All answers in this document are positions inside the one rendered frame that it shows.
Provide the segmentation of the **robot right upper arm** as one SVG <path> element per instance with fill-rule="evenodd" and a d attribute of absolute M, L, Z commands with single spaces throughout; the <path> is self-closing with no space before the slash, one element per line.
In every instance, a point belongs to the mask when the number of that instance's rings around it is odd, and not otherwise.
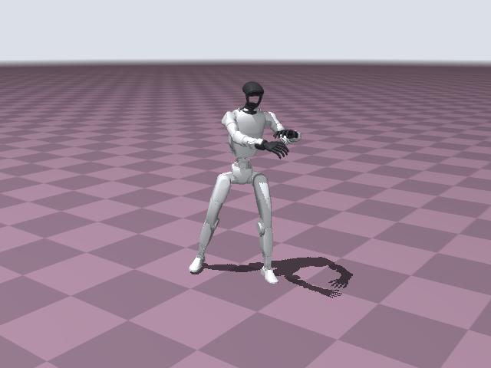
<path fill-rule="evenodd" d="M 232 140 L 233 140 L 233 134 L 236 131 L 239 131 L 239 128 L 236 124 L 236 115 L 233 112 L 228 111 L 222 119 L 222 124 L 226 127 L 229 135 L 232 137 Z M 240 133 L 243 135 L 246 135 L 242 132 L 240 132 Z M 234 140 L 233 140 L 233 142 L 236 143 Z M 236 144 L 238 144 L 238 143 L 236 143 Z"/>

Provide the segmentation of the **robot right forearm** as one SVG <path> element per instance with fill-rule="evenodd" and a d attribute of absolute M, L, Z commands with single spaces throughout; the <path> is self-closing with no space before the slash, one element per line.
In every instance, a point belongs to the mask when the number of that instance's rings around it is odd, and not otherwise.
<path fill-rule="evenodd" d="M 239 131 L 236 131 L 234 134 L 233 134 L 233 140 L 238 143 L 239 145 L 243 146 L 243 147 L 248 147 L 252 150 L 256 149 L 255 148 L 255 144 L 261 144 L 263 139 L 256 139 L 256 138 L 251 138 L 247 135 L 243 135 L 241 134 Z M 260 150 L 260 149 L 256 149 L 256 150 Z"/>

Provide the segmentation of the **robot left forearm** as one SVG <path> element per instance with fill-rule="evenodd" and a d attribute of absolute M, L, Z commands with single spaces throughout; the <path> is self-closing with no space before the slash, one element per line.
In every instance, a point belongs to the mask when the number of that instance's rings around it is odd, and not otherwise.
<path fill-rule="evenodd" d="M 296 130 L 294 130 L 294 131 L 297 132 Z M 297 133 L 298 133 L 298 138 L 292 138 L 292 139 L 286 138 L 287 142 L 290 144 L 293 144 L 293 143 L 296 143 L 299 140 L 301 140 L 301 134 L 299 132 L 297 132 Z"/>

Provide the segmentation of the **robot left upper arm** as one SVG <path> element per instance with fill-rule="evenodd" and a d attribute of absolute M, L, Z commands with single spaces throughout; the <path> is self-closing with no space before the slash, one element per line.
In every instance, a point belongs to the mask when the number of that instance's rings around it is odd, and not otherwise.
<path fill-rule="evenodd" d="M 272 112 L 263 112 L 263 113 L 265 114 L 265 118 L 266 118 L 265 126 L 270 127 L 274 131 L 274 133 L 285 129 L 283 125 L 281 125 L 280 122 L 277 120 L 276 115 L 274 113 Z M 279 139 L 285 145 L 290 144 L 287 142 L 286 136 L 282 138 L 282 135 L 280 135 Z"/>

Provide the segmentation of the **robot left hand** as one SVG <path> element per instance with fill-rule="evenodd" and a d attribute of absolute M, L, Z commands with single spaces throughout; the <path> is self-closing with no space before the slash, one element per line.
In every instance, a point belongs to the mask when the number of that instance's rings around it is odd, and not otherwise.
<path fill-rule="evenodd" d="M 280 131 L 277 131 L 273 136 L 276 138 L 277 135 L 278 135 L 278 138 L 280 137 L 280 135 L 282 135 L 282 138 L 284 136 L 286 136 L 286 138 L 288 138 L 288 139 L 298 138 L 298 133 L 295 132 L 294 130 L 280 130 Z"/>

